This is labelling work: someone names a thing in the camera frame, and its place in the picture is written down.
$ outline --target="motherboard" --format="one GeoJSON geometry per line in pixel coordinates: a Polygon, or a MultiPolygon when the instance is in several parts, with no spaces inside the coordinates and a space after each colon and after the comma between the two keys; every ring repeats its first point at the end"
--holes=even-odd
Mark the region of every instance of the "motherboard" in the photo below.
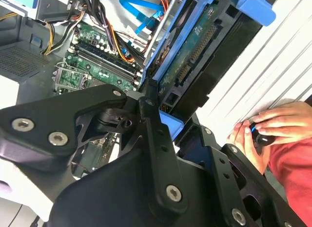
{"type": "Polygon", "coordinates": [[[136,91],[141,68],[135,62],[122,60],[111,51],[105,32],[84,22],[77,25],[63,62],[54,72],[58,95],[101,84],[113,84],[127,92],[136,91]]]}

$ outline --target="yellow wire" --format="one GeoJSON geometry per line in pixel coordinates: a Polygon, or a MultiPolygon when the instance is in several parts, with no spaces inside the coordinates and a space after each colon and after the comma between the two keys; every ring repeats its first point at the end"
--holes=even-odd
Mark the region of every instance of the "yellow wire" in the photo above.
{"type": "Polygon", "coordinates": [[[111,29],[112,29],[113,39],[114,39],[114,42],[115,42],[115,45],[116,45],[116,48],[117,48],[117,51],[118,51],[119,55],[121,56],[121,58],[122,58],[124,61],[133,62],[133,61],[134,61],[133,58],[130,59],[130,60],[128,60],[128,59],[122,54],[122,52],[121,52],[121,50],[120,50],[120,48],[119,48],[119,45],[118,45],[118,43],[117,43],[117,39],[116,39],[114,30],[113,30],[113,27],[112,27],[111,24],[109,24],[109,25],[110,25],[110,27],[111,27],[111,29]]]}
{"type": "Polygon", "coordinates": [[[46,50],[46,52],[44,53],[45,55],[48,54],[48,52],[51,50],[52,48],[52,45],[53,45],[53,32],[52,32],[52,27],[49,23],[46,24],[49,28],[49,31],[50,31],[50,40],[49,40],[49,44],[48,44],[48,48],[46,50]]]}
{"type": "Polygon", "coordinates": [[[7,19],[7,18],[10,18],[10,17],[13,17],[13,16],[17,16],[18,14],[17,13],[8,13],[2,17],[0,17],[0,20],[3,20],[3,19],[7,19]]]}

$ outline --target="white wall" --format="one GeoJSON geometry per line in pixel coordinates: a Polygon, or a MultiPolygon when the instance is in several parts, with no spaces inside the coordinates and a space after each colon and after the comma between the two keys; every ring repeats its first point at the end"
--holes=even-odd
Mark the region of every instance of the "white wall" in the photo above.
{"type": "MultiPolygon", "coordinates": [[[[0,198],[0,227],[7,227],[20,208],[20,204],[0,198]]],[[[23,206],[11,227],[29,227],[37,215],[27,206],[23,206]]]]}

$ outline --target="orange wire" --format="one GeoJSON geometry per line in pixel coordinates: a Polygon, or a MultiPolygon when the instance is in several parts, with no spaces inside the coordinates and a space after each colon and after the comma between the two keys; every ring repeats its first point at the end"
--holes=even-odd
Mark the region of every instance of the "orange wire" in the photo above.
{"type": "Polygon", "coordinates": [[[165,0],[165,2],[166,2],[166,4],[167,4],[167,9],[168,9],[168,7],[169,7],[169,3],[168,3],[168,0],[165,0]]]}
{"type": "Polygon", "coordinates": [[[111,28],[111,32],[112,32],[112,34],[113,34],[113,39],[114,39],[114,41],[115,41],[116,48],[117,48],[118,53],[119,53],[119,55],[121,56],[121,58],[122,58],[124,61],[133,62],[133,61],[134,61],[133,58],[127,59],[127,58],[122,54],[122,52],[121,52],[121,50],[120,50],[120,48],[119,48],[119,45],[118,45],[118,43],[117,43],[117,39],[116,39],[115,32],[114,32],[114,30],[113,30],[113,27],[112,27],[112,25],[111,25],[109,22],[108,22],[108,25],[109,25],[110,28],[111,28]]]}
{"type": "Polygon", "coordinates": [[[164,7],[164,14],[166,13],[166,11],[167,11],[167,7],[166,7],[166,5],[165,5],[165,3],[164,3],[164,1],[163,0],[160,0],[161,1],[161,3],[162,3],[162,6],[164,7]]]}

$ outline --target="finger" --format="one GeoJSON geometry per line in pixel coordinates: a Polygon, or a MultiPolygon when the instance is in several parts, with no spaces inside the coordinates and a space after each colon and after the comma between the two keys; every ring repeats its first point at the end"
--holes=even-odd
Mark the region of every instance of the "finger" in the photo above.
{"type": "Polygon", "coordinates": [[[258,123],[261,121],[265,121],[277,116],[289,116],[298,113],[298,109],[295,108],[276,108],[270,109],[265,112],[260,113],[258,116],[253,118],[253,121],[258,123]]]}
{"type": "Polygon", "coordinates": [[[249,128],[245,128],[245,153],[246,157],[250,162],[256,167],[256,169],[262,173],[262,161],[261,157],[257,154],[257,151],[254,148],[252,134],[249,128]]]}
{"type": "Polygon", "coordinates": [[[244,135],[244,137],[245,137],[244,148],[245,148],[246,156],[247,156],[247,158],[249,158],[249,156],[253,157],[254,152],[252,149],[254,149],[254,151],[255,151],[255,148],[254,148],[252,133],[251,133],[249,127],[245,128],[244,134],[245,134],[244,135]]]}
{"type": "Polygon", "coordinates": [[[278,128],[261,128],[258,130],[262,135],[273,135],[281,137],[298,137],[304,135],[306,128],[300,126],[287,126],[278,128]]]}
{"type": "Polygon", "coordinates": [[[235,144],[235,139],[236,139],[236,136],[237,136],[237,133],[239,131],[239,128],[241,127],[242,123],[237,123],[235,126],[234,126],[234,129],[232,131],[232,133],[230,134],[230,137],[229,137],[229,140],[228,142],[231,143],[231,144],[235,144]]]}
{"type": "Polygon", "coordinates": [[[245,128],[249,126],[249,121],[245,121],[243,125],[240,127],[236,139],[235,139],[235,145],[245,154],[244,149],[244,141],[245,141],[245,128]]]}
{"type": "Polygon", "coordinates": [[[273,128],[273,127],[284,127],[284,126],[308,126],[308,121],[305,116],[278,116],[271,120],[260,122],[256,124],[255,128],[273,128]]]}

